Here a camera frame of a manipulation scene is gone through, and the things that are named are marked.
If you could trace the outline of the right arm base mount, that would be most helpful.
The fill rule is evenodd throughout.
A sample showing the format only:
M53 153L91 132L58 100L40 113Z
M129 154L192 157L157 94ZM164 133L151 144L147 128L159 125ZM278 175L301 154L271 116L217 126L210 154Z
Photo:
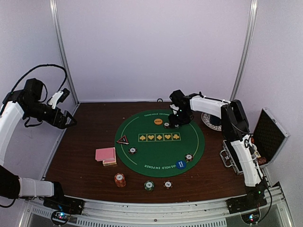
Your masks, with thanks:
M256 209L260 206L267 205L267 200L264 198L255 200L249 200L248 196L234 197L226 200L227 208L230 214L244 212L248 210Z

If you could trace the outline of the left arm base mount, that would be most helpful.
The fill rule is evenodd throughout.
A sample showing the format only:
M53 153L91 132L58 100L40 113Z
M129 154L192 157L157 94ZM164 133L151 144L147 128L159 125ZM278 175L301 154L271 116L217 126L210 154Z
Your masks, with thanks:
M54 210L63 211L67 214L81 215L85 201L71 197L56 199L55 197L44 197L43 205Z

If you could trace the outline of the black red triangular dealer button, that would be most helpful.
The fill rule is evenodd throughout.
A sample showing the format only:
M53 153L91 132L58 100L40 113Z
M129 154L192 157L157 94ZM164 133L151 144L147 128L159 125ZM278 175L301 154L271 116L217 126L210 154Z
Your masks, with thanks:
M127 139L126 135L123 135L121 138L119 138L116 143L118 144L124 144L124 145L129 145L129 141Z

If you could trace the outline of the blue small blind button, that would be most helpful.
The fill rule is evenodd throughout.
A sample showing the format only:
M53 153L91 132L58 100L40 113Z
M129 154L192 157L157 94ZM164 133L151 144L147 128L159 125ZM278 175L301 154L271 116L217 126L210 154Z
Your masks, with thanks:
M178 160L176 162L176 168L177 169L185 169L187 167L187 163L184 160Z

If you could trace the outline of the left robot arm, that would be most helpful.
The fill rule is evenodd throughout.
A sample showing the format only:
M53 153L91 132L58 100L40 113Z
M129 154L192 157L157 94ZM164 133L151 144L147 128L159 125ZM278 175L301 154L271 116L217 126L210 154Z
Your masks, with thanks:
M8 93L3 101L0 110L0 195L13 200L22 197L49 197L52 205L63 210L68 206L68 199L59 182L22 178L3 166L9 141L21 119L28 122L35 118L39 124L47 122L62 130L76 125L76 120L68 111L62 112L57 107L69 95L69 90L64 88L57 91L44 104L40 100L43 89L43 82L28 79L22 90Z

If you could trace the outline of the green poker chip stack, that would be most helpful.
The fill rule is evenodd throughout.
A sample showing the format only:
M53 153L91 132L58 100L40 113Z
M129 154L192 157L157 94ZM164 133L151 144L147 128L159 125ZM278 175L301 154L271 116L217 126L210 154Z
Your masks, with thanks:
M144 189L145 189L146 191L153 191L154 186L155 186L155 184L154 184L153 181L146 181L146 182L144 183Z

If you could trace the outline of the brown 100 poker chips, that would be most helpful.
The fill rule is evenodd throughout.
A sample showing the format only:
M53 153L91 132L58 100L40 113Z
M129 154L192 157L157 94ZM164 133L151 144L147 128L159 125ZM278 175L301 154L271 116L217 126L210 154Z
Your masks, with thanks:
M163 126L164 126L164 128L170 128L170 123L169 123L169 122L165 122L165 123L163 124Z

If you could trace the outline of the orange big blind button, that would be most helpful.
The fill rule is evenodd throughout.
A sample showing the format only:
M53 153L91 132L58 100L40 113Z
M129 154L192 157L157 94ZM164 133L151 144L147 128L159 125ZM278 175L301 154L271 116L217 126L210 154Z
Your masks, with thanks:
M156 125L161 125L161 124L163 124L163 120L160 119L160 118L157 118L157 119L154 120L154 123L155 123Z

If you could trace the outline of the brown poker chip stack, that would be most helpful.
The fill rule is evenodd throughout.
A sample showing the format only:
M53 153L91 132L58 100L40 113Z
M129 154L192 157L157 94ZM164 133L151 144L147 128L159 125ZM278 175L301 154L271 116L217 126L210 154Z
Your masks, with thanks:
M164 187L165 189L171 189L172 186L173 186L172 181L167 180L167 181L165 181L165 182L163 183L163 187Z

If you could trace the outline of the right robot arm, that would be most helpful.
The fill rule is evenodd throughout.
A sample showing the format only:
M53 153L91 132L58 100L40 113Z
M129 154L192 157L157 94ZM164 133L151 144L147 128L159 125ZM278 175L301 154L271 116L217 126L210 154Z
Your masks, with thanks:
M223 137L235 150L244 173L247 195L243 197L242 203L246 208L254 208L264 198L266 186L250 141L249 122L241 101L210 98L202 93L186 96L181 90L173 91L169 97L172 101L172 113L169 115L171 128L189 124L193 119L193 111L210 114L221 120Z

